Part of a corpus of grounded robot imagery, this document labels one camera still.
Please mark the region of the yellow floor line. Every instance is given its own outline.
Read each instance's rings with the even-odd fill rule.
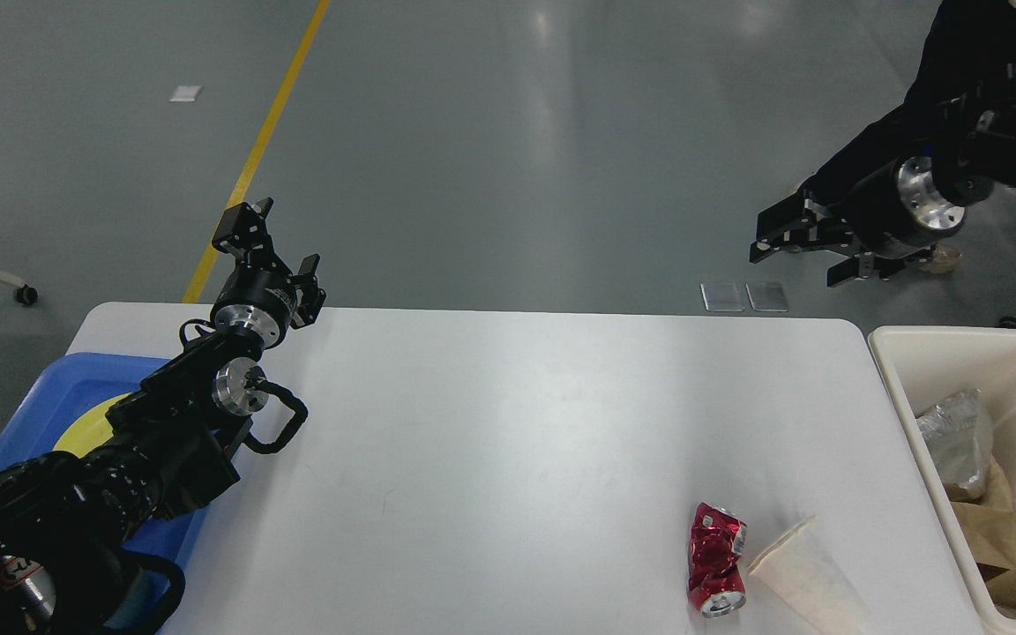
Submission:
[[[327,12],[327,5],[330,3],[331,0],[319,0],[319,3],[316,4],[316,10],[311,15],[308,28],[305,29],[304,37],[300,39],[298,52],[293,56],[293,63],[290,64],[290,69],[284,73],[281,87],[277,88],[277,97],[273,98],[273,105],[269,108],[269,114],[265,116],[265,124],[261,125],[261,131],[257,133],[257,141],[254,141],[253,149],[250,150],[250,157],[245,161],[242,174],[238,177],[237,183],[234,184],[234,191],[230,195],[230,201],[226,204],[227,208],[244,201],[246,192],[250,191],[253,176],[257,173],[257,167],[261,165],[261,157],[265,155],[265,147],[269,145],[273,130],[277,128],[277,121],[281,119],[284,105],[290,101],[293,85],[300,75],[300,67],[304,65],[304,59],[308,56],[308,50],[311,49],[311,41],[315,39],[316,30],[319,29],[319,23],[324,20],[324,13]],[[210,271],[214,268],[215,261],[217,261],[217,251],[214,251],[213,245],[206,245],[202,257],[198,260],[198,266],[194,269],[194,277],[190,278],[190,285],[186,287],[186,293],[183,294],[183,302],[198,302],[198,299],[202,297],[202,289],[205,289],[206,280],[210,277]]]

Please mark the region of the robotic arm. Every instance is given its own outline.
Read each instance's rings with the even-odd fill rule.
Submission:
[[[844,200],[816,204],[803,190],[759,213],[751,262],[826,250],[847,257],[827,273],[830,287],[874,272],[887,279],[959,233],[966,206],[995,182],[1016,189],[1016,65],[937,111],[934,137],[913,139],[913,156],[880,166]]]
[[[121,546],[149,518],[201,509],[238,482],[238,447],[270,454],[308,415],[257,362],[287,330],[316,321],[319,257],[291,272],[265,229],[270,198],[226,210],[214,248],[237,263],[210,320],[180,328],[183,353],[108,412],[113,438],[83,458],[50,451],[0,471],[0,634],[155,632],[178,607],[183,572]],[[189,337],[190,330],[194,337]],[[258,441],[250,415],[274,395],[294,412],[277,438]],[[121,606],[142,572],[169,588],[145,618]]]

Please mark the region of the caster wheel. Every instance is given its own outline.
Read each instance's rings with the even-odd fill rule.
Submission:
[[[28,284],[15,290],[15,302],[22,306],[33,306],[37,302],[37,290]]]

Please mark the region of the white tag on floor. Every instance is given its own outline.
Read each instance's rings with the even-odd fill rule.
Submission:
[[[735,282],[701,282],[705,309],[716,313],[743,313],[743,297]]]
[[[177,85],[171,93],[171,101],[193,102],[198,99],[198,92],[202,92],[201,85]]]
[[[751,299],[751,307],[755,311],[790,310],[790,305],[786,304],[786,294],[778,282],[747,282],[747,297]]]

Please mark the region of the can lid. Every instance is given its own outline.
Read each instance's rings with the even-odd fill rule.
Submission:
[[[747,602],[747,596],[742,591],[719,591],[710,595],[700,607],[700,615],[705,618],[723,618],[729,612],[739,611]]]

